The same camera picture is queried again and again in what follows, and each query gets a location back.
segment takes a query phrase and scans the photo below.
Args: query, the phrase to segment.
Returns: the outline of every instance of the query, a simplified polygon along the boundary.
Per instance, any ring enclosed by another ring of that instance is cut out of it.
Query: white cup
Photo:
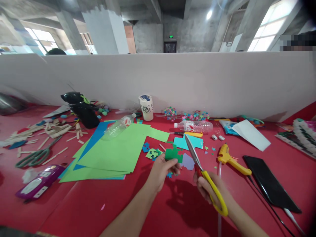
[[[139,103],[141,104],[141,109],[145,121],[151,121],[154,118],[154,111],[152,106],[152,98],[150,95],[141,95],[138,97]]]

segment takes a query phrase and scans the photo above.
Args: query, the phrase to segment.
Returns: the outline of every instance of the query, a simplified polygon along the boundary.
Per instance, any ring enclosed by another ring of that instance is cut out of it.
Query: smartphone
[[[287,208],[292,212],[302,213],[301,209],[290,198],[285,189],[273,175],[264,160],[251,156],[244,156],[248,168],[269,202],[280,208]]]

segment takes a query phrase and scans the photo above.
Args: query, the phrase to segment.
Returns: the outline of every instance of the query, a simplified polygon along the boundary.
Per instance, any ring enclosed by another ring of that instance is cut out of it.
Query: scissor blade
[[[203,171],[203,169],[202,169],[202,167],[201,167],[201,164],[200,164],[200,161],[199,161],[199,159],[198,159],[197,153],[195,152],[195,150],[194,150],[194,148],[193,148],[193,146],[192,146],[192,143],[191,143],[191,141],[189,140],[188,135],[187,135],[187,134],[184,134],[184,138],[185,138],[185,141],[186,141],[186,143],[187,143],[187,145],[188,145],[188,148],[189,148],[189,151],[190,151],[190,153],[191,153],[192,159],[194,160],[194,163],[196,163],[196,164],[199,166],[199,168]]]

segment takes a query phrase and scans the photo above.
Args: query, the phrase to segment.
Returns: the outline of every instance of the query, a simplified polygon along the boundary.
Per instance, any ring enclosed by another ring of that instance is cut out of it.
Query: scissors
[[[24,159],[20,160],[18,163],[15,164],[17,168],[23,168],[25,166],[37,166],[41,164],[43,161],[47,159],[47,157],[50,154],[50,147],[54,145],[59,139],[62,138],[62,135],[58,138],[56,138],[46,149],[39,150],[36,152],[33,152],[32,154],[28,155]]]
[[[215,183],[213,182],[213,180],[210,178],[209,174],[207,173],[207,171],[203,170],[202,166],[201,166],[201,163],[198,159],[198,156],[192,146],[192,143],[190,142],[188,136],[186,134],[184,134],[184,137],[185,137],[185,141],[187,142],[187,145],[188,145],[188,148],[189,148],[189,151],[192,155],[192,158],[194,160],[194,169],[197,173],[197,176],[198,177],[204,177],[208,182],[209,184],[211,185],[212,189],[214,190],[218,200],[220,201],[221,203],[221,206],[222,206],[222,209],[220,209],[214,202],[213,200],[213,197],[212,195],[210,195],[210,198],[211,198],[211,201],[213,203],[213,206],[215,207],[215,209],[218,211],[219,214],[221,214],[222,216],[227,216],[228,215],[228,210],[227,210],[227,206],[225,204],[225,201],[221,195],[221,193],[219,192],[219,190],[217,189]]]

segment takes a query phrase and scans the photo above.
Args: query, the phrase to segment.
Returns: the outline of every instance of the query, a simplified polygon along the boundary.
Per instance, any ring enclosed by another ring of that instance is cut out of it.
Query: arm
[[[180,164],[177,162],[177,159],[165,161],[164,153],[158,156],[145,185],[100,237],[139,236],[151,205],[157,193],[162,189],[166,175],[171,168],[173,172],[180,174]]]
[[[236,225],[239,232],[244,237],[269,237],[263,229],[258,226],[253,219],[248,216],[248,214],[238,205],[234,200],[232,195],[229,193],[225,187],[225,183],[214,173],[208,172],[213,182],[216,184],[218,190],[220,191],[223,199],[225,200],[226,206],[228,208],[228,217]],[[203,177],[197,178],[197,175],[194,174],[193,180],[197,183],[197,188],[202,194],[202,196],[208,201],[209,204],[212,204],[209,194],[212,195],[217,206],[221,206],[219,200],[217,199],[211,185]]]

